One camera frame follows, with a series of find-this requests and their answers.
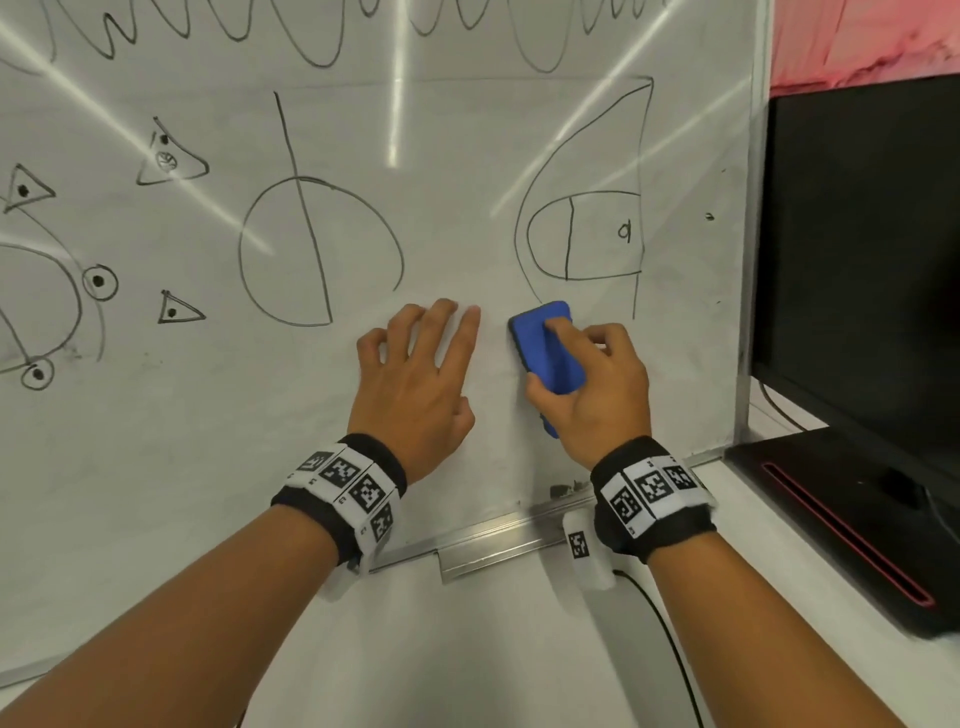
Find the computer monitor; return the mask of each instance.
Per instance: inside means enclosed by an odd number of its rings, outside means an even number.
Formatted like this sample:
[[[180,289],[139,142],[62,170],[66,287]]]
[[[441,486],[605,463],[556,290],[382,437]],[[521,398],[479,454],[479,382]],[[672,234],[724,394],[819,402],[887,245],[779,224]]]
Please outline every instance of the computer monitor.
[[[960,76],[770,111],[754,375],[960,506]]]

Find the monitor stand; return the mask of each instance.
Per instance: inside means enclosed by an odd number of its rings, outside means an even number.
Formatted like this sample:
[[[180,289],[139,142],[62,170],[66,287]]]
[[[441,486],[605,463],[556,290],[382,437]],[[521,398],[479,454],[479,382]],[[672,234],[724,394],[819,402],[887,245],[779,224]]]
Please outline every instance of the monitor stand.
[[[738,445],[724,460],[903,629],[960,631],[956,509],[831,427]]]

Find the blue eraser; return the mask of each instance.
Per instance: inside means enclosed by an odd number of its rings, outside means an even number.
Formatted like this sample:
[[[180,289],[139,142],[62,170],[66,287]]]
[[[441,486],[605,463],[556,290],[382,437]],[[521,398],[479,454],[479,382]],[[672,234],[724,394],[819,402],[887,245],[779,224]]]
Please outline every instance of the blue eraser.
[[[543,325],[547,319],[561,317],[572,321],[570,306],[564,301],[554,301],[518,313],[507,322],[507,328],[514,338],[523,368],[537,375],[543,386],[554,394],[568,395],[584,385],[587,375],[580,362],[561,344],[557,334]],[[541,418],[543,428],[551,437],[557,437],[553,425]]]

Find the wristband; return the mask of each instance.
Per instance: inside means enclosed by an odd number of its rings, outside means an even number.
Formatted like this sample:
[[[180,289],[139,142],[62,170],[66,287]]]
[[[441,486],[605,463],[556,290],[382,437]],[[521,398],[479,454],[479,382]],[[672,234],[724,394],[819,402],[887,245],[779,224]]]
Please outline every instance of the wristband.
[[[338,565],[377,552],[386,542],[406,473],[379,440],[352,434],[308,457],[271,505],[297,508],[330,534]]]
[[[590,473],[600,540],[644,564],[661,546],[715,531],[713,496],[690,470],[651,437],[615,449]]]

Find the forearm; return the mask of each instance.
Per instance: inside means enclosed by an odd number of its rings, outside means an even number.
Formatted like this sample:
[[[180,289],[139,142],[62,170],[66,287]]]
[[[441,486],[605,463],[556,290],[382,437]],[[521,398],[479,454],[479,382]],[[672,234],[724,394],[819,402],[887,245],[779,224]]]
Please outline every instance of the forearm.
[[[275,506],[74,652],[0,728],[232,726],[336,564],[322,528]]]
[[[901,726],[718,534],[660,548],[649,566],[718,726]]]

